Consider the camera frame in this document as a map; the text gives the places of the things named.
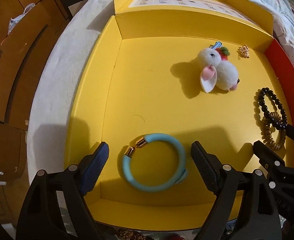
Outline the white plush bunny clip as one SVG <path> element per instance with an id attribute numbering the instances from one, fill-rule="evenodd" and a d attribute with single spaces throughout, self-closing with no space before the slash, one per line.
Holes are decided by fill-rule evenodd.
<path id="1" fill-rule="evenodd" d="M 201 50 L 197 62 L 201 70 L 200 84 L 205 93 L 210 93 L 215 87 L 228 92 L 237 89 L 240 80 L 236 66 L 223 60 L 216 49 Z"/>

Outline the printed instruction sheet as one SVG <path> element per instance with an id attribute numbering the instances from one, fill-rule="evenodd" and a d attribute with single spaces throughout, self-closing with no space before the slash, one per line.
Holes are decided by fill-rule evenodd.
<path id="1" fill-rule="evenodd" d="M 229 16 L 234 16 L 248 22 L 255 22 L 239 10 L 230 5 L 214 1 L 214 0 L 133 0 L 128 6 L 129 8 L 146 7 L 152 5 L 175 5 L 189 8 L 206 9 L 220 12 Z"/>

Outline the orange wooden wardrobe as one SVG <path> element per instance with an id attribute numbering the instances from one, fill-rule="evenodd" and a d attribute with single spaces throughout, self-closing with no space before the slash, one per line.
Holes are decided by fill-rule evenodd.
<path id="1" fill-rule="evenodd" d="M 36 6 L 8 35 L 11 18 Z M 60 0 L 0 0 L 0 223 L 16 225 L 27 191 L 26 135 L 47 59 L 69 23 Z"/>

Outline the light blue bangle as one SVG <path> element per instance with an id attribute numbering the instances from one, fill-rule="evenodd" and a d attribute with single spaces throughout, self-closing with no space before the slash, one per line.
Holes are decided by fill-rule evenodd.
<path id="1" fill-rule="evenodd" d="M 182 143 L 164 133 L 146 134 L 124 152 L 121 168 L 126 181 L 144 192 L 161 192 L 188 175 Z"/>

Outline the yellow cardboard box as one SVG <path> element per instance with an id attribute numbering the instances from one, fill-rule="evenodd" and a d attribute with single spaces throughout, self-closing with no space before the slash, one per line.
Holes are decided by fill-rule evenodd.
<path id="1" fill-rule="evenodd" d="M 150 231 L 202 226 L 214 202 L 187 155 L 188 175 L 167 190 L 147 193 L 123 177 L 128 145 L 151 133 L 178 139 L 187 154 L 199 141 L 207 152 L 239 171 L 259 161 L 252 145 L 261 139 L 257 91 L 268 87 L 294 126 L 294 66 L 274 38 L 273 16 L 249 0 L 214 0 L 239 10 L 254 23 L 220 12 L 175 5 L 129 8 L 114 0 L 110 17 L 89 57 L 70 114 L 66 165 L 76 164 L 101 142 L 109 158 L 97 185 L 85 196 L 100 223 Z M 235 91 L 200 84 L 198 53 L 220 41 L 223 60 L 236 66 Z M 247 45 L 250 58 L 239 58 Z"/>

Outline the white plastic bag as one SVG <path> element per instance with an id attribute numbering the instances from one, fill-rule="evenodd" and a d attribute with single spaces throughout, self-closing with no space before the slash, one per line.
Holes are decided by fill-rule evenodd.
<path id="1" fill-rule="evenodd" d="M 31 9 L 33 9 L 35 6 L 36 6 L 35 3 L 28 4 L 21 15 L 10 19 L 9 24 L 8 24 L 8 33 L 7 33 L 8 35 L 14 29 L 14 27 L 23 19 L 23 17 L 26 16 L 27 13 Z"/>

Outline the gold rhinestone hair clip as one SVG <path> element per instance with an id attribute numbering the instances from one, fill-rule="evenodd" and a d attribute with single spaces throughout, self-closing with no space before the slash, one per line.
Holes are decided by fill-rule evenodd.
<path id="1" fill-rule="evenodd" d="M 239 58 L 249 59 L 250 58 L 250 50 L 247 45 L 242 45 L 237 49 L 237 54 Z"/>

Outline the leaf pattern bed sheet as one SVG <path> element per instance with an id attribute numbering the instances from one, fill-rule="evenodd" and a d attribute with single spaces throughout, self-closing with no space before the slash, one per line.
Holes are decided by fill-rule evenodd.
<path id="1" fill-rule="evenodd" d="M 88 0 L 58 38 L 33 99 L 27 131 L 27 170 L 63 170 L 70 109 L 83 69 L 105 24 L 113 0 Z"/>

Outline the light blue hair clip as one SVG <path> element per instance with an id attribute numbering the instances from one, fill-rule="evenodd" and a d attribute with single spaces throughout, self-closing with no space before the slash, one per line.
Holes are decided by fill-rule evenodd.
<path id="1" fill-rule="evenodd" d="M 222 47 L 222 42 L 217 41 L 217 42 L 215 42 L 214 44 L 211 44 L 209 47 L 212 48 L 212 49 L 218 49 L 218 48 L 221 48 L 221 47 Z"/>

